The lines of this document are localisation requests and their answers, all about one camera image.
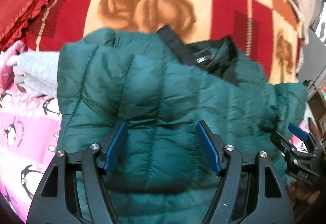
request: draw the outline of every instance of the pink blanket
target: pink blanket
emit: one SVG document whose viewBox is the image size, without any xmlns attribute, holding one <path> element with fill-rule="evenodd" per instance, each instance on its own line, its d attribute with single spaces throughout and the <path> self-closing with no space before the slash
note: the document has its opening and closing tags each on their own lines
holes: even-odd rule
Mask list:
<svg viewBox="0 0 326 224">
<path fill-rule="evenodd" d="M 0 54 L 0 192 L 26 222 L 39 182 L 56 150 L 61 114 L 54 98 L 33 98 L 13 83 L 11 55 L 30 51 L 18 41 Z"/>
</svg>

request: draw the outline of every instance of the green puffer jacket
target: green puffer jacket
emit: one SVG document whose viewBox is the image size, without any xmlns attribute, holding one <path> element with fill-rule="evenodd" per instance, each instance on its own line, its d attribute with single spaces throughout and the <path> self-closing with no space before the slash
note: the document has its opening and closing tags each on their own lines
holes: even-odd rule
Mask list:
<svg viewBox="0 0 326 224">
<path fill-rule="evenodd" d="M 217 57 L 228 44 L 215 50 Z M 261 66 L 241 51 L 235 72 L 237 85 L 185 66 L 157 33 L 100 29 L 67 43 L 58 65 L 58 149 L 81 151 L 125 119 L 129 136 L 107 180 L 121 222 L 201 223 L 218 178 L 203 159 L 196 123 L 205 120 L 240 151 L 265 150 L 277 161 L 271 131 L 289 137 L 288 124 L 304 114 L 302 84 L 268 84 Z"/>
</svg>

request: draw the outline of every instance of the metal screw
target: metal screw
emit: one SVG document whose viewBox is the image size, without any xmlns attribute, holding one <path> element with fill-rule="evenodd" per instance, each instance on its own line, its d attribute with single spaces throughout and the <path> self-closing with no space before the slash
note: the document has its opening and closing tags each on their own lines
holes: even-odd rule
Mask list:
<svg viewBox="0 0 326 224">
<path fill-rule="evenodd" d="M 225 149 L 228 151 L 232 151 L 232 150 L 234 150 L 234 146 L 227 144 L 227 145 L 225 145 Z"/>
<path fill-rule="evenodd" d="M 259 155 L 263 158 L 266 158 L 267 157 L 267 153 L 265 151 L 261 151 L 259 152 Z"/>
<path fill-rule="evenodd" d="M 57 152 L 57 156 L 58 156 L 58 157 L 62 157 L 64 154 L 65 154 L 65 151 L 64 151 L 64 150 L 59 150 L 59 151 Z"/>
<path fill-rule="evenodd" d="M 91 150 L 96 150 L 96 149 L 98 149 L 99 147 L 100 147 L 99 144 L 94 143 L 94 144 L 91 145 Z"/>
</svg>

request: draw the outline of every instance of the rose print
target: rose print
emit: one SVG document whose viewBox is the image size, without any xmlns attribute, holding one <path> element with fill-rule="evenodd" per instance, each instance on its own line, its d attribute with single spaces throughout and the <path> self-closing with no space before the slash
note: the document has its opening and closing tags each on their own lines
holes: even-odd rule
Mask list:
<svg viewBox="0 0 326 224">
<path fill-rule="evenodd" d="M 196 22 L 190 0 L 101 0 L 97 14 L 103 25 L 115 30 L 149 33 L 168 24 L 182 39 Z"/>
<path fill-rule="evenodd" d="M 292 44 L 284 38 L 284 30 L 280 29 L 276 37 L 276 58 L 279 59 L 279 64 L 283 71 L 283 66 L 286 65 L 286 72 L 290 75 L 294 70 Z"/>
</svg>

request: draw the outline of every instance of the human hand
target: human hand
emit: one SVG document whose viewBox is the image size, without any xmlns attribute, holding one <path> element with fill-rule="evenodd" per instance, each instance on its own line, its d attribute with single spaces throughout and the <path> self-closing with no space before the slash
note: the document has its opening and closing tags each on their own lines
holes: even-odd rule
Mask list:
<svg viewBox="0 0 326 224">
<path fill-rule="evenodd" d="M 310 185 L 295 178 L 291 180 L 291 185 L 286 191 L 290 198 L 296 220 L 300 220 L 307 213 L 320 194 L 317 186 Z"/>
</svg>

